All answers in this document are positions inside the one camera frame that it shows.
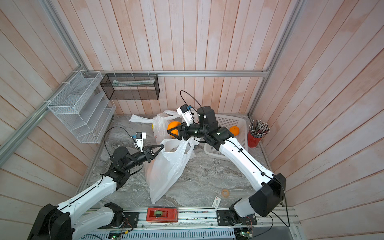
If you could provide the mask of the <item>white printed plastic bag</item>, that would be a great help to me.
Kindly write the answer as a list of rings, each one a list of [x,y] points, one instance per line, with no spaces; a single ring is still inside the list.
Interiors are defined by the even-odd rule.
[[[165,119],[167,121],[171,121],[171,120],[181,118],[182,116],[176,111],[166,110],[163,113],[157,114],[156,117]]]

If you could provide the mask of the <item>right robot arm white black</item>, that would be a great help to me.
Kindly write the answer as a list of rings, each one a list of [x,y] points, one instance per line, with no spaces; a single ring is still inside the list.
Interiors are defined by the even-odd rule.
[[[200,107],[197,110],[198,123],[194,122],[191,106],[185,104],[178,108],[177,112],[184,122],[170,128],[168,134],[185,141],[190,138],[202,138],[206,144],[232,161],[255,190],[253,195],[231,205],[228,213],[230,225],[239,224],[243,218],[253,214],[266,217],[278,204],[286,200],[286,178],[282,174],[275,175],[257,162],[229,129],[219,126],[211,107]]]

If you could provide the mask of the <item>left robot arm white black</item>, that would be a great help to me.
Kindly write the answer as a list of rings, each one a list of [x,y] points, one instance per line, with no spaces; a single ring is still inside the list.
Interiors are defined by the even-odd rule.
[[[164,145],[152,145],[130,154],[126,147],[114,150],[108,171],[93,185],[56,206],[48,204],[38,213],[29,240],[78,240],[103,226],[123,225],[123,209],[108,203],[94,213],[86,212],[104,197],[121,188],[130,178],[130,169],[150,163]]]

